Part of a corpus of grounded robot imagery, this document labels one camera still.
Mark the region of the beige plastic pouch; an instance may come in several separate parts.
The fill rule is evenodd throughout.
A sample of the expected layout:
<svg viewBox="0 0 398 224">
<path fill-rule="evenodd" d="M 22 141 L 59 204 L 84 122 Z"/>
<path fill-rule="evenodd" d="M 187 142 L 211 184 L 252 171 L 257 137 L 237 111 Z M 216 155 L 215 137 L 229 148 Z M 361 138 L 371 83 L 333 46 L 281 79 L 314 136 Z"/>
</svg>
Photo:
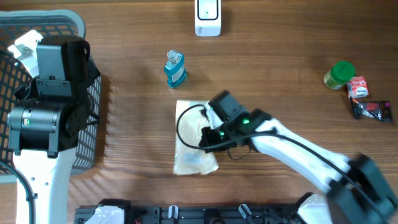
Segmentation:
<svg viewBox="0 0 398 224">
<path fill-rule="evenodd" d="M 192 146 L 198 146 L 201 140 L 201 129 L 209 127 L 208 120 L 201 114 L 202 106 L 187 111 L 180 120 L 178 130 L 182 139 Z M 207 175 L 219 168 L 213 153 L 205 153 L 192 149 L 184 144 L 176 135 L 174 170 L 175 175 Z"/>
</svg>

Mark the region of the blue mouthwash bottle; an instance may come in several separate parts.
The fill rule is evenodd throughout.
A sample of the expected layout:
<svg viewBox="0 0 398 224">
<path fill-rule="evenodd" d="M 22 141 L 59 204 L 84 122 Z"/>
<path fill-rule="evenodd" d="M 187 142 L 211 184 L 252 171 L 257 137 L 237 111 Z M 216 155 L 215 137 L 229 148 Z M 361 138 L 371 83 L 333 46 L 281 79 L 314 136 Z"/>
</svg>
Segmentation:
<svg viewBox="0 0 398 224">
<path fill-rule="evenodd" d="M 164 66 L 164 72 L 167 76 L 169 87 L 176 88 L 182 84 L 187 76 L 184 54 L 176 50 L 169 50 L 167 52 L 167 62 Z"/>
</svg>

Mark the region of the green lid jar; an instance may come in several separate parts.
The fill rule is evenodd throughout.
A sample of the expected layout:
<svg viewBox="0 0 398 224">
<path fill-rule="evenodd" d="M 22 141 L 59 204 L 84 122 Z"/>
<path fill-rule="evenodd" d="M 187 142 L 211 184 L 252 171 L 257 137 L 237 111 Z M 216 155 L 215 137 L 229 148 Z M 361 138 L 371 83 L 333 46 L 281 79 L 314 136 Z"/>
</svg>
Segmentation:
<svg viewBox="0 0 398 224">
<path fill-rule="evenodd" d="M 355 67 L 348 61 L 339 61 L 324 76 L 325 86 L 331 90 L 338 90 L 347 84 L 356 74 Z"/>
</svg>

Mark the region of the red tissue pack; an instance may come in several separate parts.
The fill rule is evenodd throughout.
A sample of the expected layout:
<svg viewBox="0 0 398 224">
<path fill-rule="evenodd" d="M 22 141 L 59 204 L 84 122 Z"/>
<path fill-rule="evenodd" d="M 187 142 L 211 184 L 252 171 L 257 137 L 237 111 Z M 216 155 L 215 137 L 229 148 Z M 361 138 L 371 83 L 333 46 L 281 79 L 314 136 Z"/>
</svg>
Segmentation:
<svg viewBox="0 0 398 224">
<path fill-rule="evenodd" d="M 362 98 L 369 95 L 366 79 L 363 76 L 355 76 L 348 83 L 348 96 L 352 98 Z"/>
</svg>

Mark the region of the black red packaged item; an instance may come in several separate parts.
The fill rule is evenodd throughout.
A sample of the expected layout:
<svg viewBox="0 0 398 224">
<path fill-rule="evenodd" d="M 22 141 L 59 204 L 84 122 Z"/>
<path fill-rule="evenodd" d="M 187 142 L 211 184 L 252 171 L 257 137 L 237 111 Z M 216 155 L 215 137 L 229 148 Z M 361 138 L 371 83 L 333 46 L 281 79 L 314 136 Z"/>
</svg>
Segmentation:
<svg viewBox="0 0 398 224">
<path fill-rule="evenodd" d="M 351 110 L 354 119 L 367 116 L 382 122 L 393 122 L 391 103 L 389 101 L 367 101 L 359 102 L 350 97 Z"/>
</svg>

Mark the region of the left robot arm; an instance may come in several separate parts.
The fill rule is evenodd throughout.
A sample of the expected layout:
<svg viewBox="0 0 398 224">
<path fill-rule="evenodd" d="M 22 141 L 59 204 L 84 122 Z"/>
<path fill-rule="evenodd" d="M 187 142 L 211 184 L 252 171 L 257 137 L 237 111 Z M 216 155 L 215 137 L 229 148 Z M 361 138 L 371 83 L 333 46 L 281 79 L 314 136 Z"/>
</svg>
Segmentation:
<svg viewBox="0 0 398 224">
<path fill-rule="evenodd" d="M 15 92 L 7 116 L 17 177 L 17 223 L 65 223 L 68 185 L 79 134 L 97 125 L 90 93 L 100 72 L 82 37 L 44 37 L 36 48 L 39 74 Z"/>
</svg>

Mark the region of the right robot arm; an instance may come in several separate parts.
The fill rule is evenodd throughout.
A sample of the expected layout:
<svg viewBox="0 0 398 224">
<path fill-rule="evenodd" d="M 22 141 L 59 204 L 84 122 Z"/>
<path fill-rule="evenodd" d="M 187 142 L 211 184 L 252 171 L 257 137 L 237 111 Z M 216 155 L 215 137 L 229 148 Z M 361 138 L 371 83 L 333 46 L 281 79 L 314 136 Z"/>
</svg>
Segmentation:
<svg viewBox="0 0 398 224">
<path fill-rule="evenodd" d="M 210 122 L 199 143 L 205 152 L 248 146 L 283 162 L 321 192 L 298 205 L 304 223 L 388 223 L 397 211 L 397 196 L 364 154 L 352 159 L 317 146 L 269 113 L 248 111 L 227 90 L 208 101 L 201 114 Z"/>
</svg>

